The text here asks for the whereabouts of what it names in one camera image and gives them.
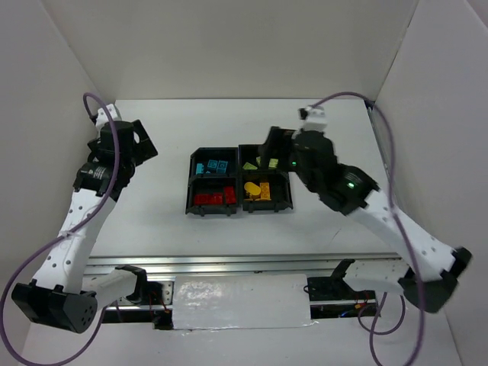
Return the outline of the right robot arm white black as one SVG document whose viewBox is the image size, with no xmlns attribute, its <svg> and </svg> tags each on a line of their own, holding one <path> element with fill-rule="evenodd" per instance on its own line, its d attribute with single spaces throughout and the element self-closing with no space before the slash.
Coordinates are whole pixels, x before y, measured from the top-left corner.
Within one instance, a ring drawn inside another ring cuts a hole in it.
<svg viewBox="0 0 488 366">
<path fill-rule="evenodd" d="M 271 127 L 258 154 L 262 162 L 277 159 L 281 171 L 295 172 L 329 209 L 360 223 L 400 257 L 376 265 L 341 261 L 333 274 L 348 287 L 401 294 L 427 313 L 437 313 L 451 299 L 471 252 L 437 240 L 396 209 L 371 176 L 338 161 L 323 132 Z"/>
</svg>

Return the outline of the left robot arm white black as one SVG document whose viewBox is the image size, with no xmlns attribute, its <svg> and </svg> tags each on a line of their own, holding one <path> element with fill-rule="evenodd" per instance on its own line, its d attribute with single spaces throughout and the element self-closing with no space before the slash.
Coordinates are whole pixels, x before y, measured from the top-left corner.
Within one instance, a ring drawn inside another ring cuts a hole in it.
<svg viewBox="0 0 488 366">
<path fill-rule="evenodd" d="M 136 167 L 158 152 L 140 120 L 105 123 L 90 141 L 88 161 L 77 171 L 69 212 L 56 244 L 27 284 L 11 298 L 33 323 L 83 333 L 103 307 L 125 297 L 140 303 L 148 280 L 144 269 L 118 265 L 107 275 L 84 280 L 98 234 L 128 186 Z"/>
</svg>

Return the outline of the red teal green lego stack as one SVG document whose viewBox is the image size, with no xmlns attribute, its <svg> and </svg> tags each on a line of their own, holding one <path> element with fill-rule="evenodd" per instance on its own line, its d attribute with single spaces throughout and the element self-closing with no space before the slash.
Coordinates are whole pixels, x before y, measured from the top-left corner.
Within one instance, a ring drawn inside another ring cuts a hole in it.
<svg viewBox="0 0 488 366">
<path fill-rule="evenodd" d="M 208 194 L 207 203 L 211 205 L 223 205 L 224 204 L 223 193 L 216 192 L 216 193 Z"/>
</svg>

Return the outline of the teal rounded lego brick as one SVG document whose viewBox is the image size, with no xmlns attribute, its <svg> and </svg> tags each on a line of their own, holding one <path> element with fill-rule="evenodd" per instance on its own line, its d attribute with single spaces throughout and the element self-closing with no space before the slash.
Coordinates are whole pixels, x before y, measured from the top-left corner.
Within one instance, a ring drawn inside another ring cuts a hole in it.
<svg viewBox="0 0 488 366">
<path fill-rule="evenodd" d="M 219 160 L 217 162 L 216 173 L 217 174 L 226 174 L 227 167 L 228 167 L 227 161 Z"/>
</svg>

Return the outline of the yellow rounded lego brick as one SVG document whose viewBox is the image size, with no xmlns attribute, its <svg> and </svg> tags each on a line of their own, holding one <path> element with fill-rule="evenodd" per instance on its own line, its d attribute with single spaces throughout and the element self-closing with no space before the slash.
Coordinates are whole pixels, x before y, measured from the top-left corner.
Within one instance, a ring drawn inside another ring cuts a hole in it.
<svg viewBox="0 0 488 366">
<path fill-rule="evenodd" d="M 246 201 L 253 201 L 256 199 L 261 198 L 261 188 L 259 185 L 252 181 L 248 181 L 243 185 L 244 192 L 245 192 L 245 200 Z"/>
</svg>

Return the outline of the red flower lego brick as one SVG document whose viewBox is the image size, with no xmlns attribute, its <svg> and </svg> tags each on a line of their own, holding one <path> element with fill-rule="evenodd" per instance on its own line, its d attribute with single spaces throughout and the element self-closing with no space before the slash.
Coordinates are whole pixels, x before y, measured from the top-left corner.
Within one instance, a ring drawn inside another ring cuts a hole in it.
<svg viewBox="0 0 488 366">
<path fill-rule="evenodd" d="M 205 205 L 208 204 L 210 200 L 211 200 L 210 194 L 196 194 L 194 196 L 194 205 L 195 206 Z"/>
</svg>

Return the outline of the lime green lego plate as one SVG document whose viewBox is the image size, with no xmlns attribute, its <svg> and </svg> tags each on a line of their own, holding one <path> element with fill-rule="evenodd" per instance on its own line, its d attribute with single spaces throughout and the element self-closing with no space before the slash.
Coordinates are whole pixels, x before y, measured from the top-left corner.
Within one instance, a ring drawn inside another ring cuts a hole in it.
<svg viewBox="0 0 488 366">
<path fill-rule="evenodd" d="M 278 159 L 270 159 L 268 163 L 269 169 L 276 169 L 278 167 L 279 160 Z"/>
</svg>

